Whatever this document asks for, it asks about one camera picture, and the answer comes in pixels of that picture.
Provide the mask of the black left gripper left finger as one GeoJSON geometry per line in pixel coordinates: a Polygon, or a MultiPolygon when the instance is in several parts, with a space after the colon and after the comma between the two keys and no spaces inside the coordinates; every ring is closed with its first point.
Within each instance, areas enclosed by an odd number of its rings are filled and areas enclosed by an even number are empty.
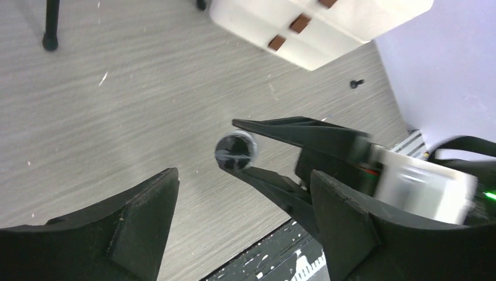
{"type": "Polygon", "coordinates": [[[1,229],[1,279],[156,280],[179,185],[169,168],[44,225],[1,229]]]}

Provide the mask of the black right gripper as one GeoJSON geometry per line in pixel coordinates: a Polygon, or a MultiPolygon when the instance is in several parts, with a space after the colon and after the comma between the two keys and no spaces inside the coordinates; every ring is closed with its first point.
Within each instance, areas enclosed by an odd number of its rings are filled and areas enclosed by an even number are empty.
{"type": "MultiPolygon", "coordinates": [[[[372,144],[370,135],[365,132],[303,116],[265,121],[233,119],[232,125],[302,148],[295,175],[305,187],[310,186],[311,172],[317,170],[368,196],[373,196],[376,191],[378,172],[330,156],[367,155],[372,144]]],[[[314,239],[320,240],[311,195],[289,177],[258,167],[223,171],[254,187],[299,223],[314,239]]]]}

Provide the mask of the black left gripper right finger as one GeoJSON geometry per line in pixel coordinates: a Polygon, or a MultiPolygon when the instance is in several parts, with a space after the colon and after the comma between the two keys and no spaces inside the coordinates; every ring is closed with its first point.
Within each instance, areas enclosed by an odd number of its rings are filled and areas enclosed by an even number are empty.
{"type": "Polygon", "coordinates": [[[495,224],[414,215],[319,171],[311,195],[331,280],[494,280],[495,224]]]}

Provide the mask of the clear small cup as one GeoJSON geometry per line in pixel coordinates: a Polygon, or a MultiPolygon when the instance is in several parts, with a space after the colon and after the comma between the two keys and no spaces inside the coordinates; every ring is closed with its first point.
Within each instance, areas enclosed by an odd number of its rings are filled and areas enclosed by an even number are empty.
{"type": "Polygon", "coordinates": [[[243,170],[253,164],[258,153],[259,146],[254,136],[237,129],[217,142],[214,156],[223,170],[243,170]]]}

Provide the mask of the white drawer organizer box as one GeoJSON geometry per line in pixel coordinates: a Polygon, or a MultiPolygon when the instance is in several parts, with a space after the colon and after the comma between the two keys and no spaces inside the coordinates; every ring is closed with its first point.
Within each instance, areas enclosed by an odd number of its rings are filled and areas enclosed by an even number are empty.
{"type": "Polygon", "coordinates": [[[431,0],[212,1],[212,21],[281,59],[314,71],[427,12],[431,0]]]}

